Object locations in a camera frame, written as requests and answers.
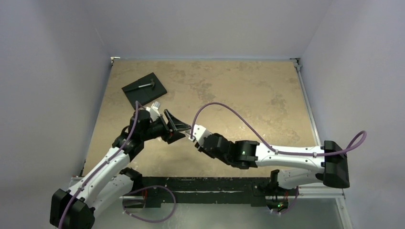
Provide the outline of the grey remote control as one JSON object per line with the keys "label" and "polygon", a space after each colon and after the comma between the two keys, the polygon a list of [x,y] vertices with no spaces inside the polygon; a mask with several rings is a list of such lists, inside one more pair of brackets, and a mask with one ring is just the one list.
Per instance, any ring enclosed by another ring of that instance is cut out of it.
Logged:
{"label": "grey remote control", "polygon": [[195,141],[195,138],[194,138],[194,136],[192,135],[191,129],[186,130],[186,131],[184,132],[184,134],[188,137],[188,140],[190,140],[191,142],[194,142],[194,141]]}

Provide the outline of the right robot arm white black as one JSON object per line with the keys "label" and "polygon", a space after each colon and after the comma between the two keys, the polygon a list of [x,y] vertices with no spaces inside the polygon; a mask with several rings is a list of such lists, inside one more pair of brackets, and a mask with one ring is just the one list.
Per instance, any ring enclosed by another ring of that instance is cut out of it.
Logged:
{"label": "right robot arm white black", "polygon": [[346,153],[337,154],[341,147],[334,141],[314,147],[276,146],[272,151],[263,143],[232,142],[218,133],[195,135],[192,140],[200,152],[238,169],[289,167],[271,175],[268,188],[274,194],[318,182],[332,188],[350,187],[348,157]]}

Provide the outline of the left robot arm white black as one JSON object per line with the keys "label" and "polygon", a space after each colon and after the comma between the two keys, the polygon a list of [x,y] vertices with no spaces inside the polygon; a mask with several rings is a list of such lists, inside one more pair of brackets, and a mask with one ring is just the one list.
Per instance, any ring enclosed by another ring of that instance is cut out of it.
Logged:
{"label": "left robot arm white black", "polygon": [[137,110],[103,159],[68,190],[52,196],[50,224],[59,229],[90,229],[96,217],[120,196],[141,192],[142,174],[128,164],[148,140],[161,138],[171,144],[185,137],[191,127],[168,110],[160,115],[151,107]]}

